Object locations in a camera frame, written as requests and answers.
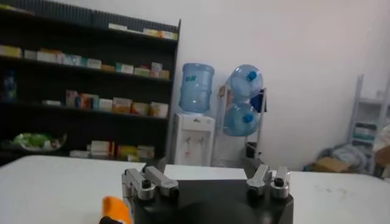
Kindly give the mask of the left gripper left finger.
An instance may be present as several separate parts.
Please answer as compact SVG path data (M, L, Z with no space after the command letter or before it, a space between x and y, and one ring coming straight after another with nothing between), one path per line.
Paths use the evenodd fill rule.
M149 161L138 171L126 169L121 175L122 197L128 200L153 200L157 193L170 200L179 197L179 182L168 178L164 171L166 158Z

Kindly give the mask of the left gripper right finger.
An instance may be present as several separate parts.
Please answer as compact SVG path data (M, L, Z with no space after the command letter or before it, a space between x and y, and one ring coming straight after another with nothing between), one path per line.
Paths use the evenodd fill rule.
M251 200L256 200L267 194L270 190L272 198L285 200L289 196L290 171L287 167L280 166L273 175L269 166L262 164L253 158L243 158L243 167L246 173L247 195Z

